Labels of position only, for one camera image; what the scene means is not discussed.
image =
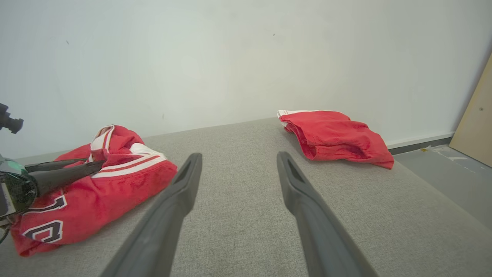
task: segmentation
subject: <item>floor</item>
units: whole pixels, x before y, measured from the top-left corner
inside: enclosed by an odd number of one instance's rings
[[[394,156],[492,230],[492,168],[447,145]]]

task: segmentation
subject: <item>gray fabric surface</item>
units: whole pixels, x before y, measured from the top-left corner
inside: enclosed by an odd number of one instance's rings
[[[145,139],[180,166],[203,153],[194,210],[173,276],[307,276],[294,217],[283,204],[278,151],[291,153],[381,276],[491,276],[492,232],[407,168],[313,162],[278,119]],[[90,239],[31,258],[0,245],[2,276],[97,276],[152,200]]]

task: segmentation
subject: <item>red garment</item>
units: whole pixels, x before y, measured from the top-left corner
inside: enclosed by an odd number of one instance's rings
[[[106,162],[98,173],[37,198],[17,217],[10,231],[19,255],[28,257],[87,239],[163,190],[177,172],[135,132],[115,125],[104,127],[91,144],[57,160],[82,158]]]
[[[285,130],[295,133],[304,155],[315,161],[346,159],[391,169],[395,160],[380,135],[336,111],[279,110]]]

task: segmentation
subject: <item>jersey number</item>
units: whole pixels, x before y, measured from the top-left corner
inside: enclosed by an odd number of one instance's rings
[[[63,221],[53,220],[43,225],[30,228],[27,231],[25,231],[23,235],[32,240],[39,241],[36,239],[36,236],[46,231],[49,231],[49,235],[41,239],[40,241],[46,243],[53,243],[61,240],[63,235]]]
[[[44,207],[44,208],[30,208],[24,214],[31,213],[31,212],[32,213],[48,212],[48,211],[52,211],[52,210],[61,209],[65,206],[66,206],[65,195],[62,195],[62,196],[56,197],[53,204],[51,204],[47,207]],[[44,238],[42,238],[42,239],[36,238],[36,236],[38,236],[41,233],[44,234],[45,232],[49,232],[49,233],[46,234]],[[57,242],[57,241],[61,240],[62,236],[63,236],[63,221],[56,219],[56,220],[50,221],[48,223],[45,223],[45,224],[42,224],[42,225],[39,225],[36,227],[32,227],[32,228],[26,230],[24,233],[22,233],[22,235],[24,235],[25,237],[30,238],[32,240],[41,241],[41,242],[45,242],[45,243]]]

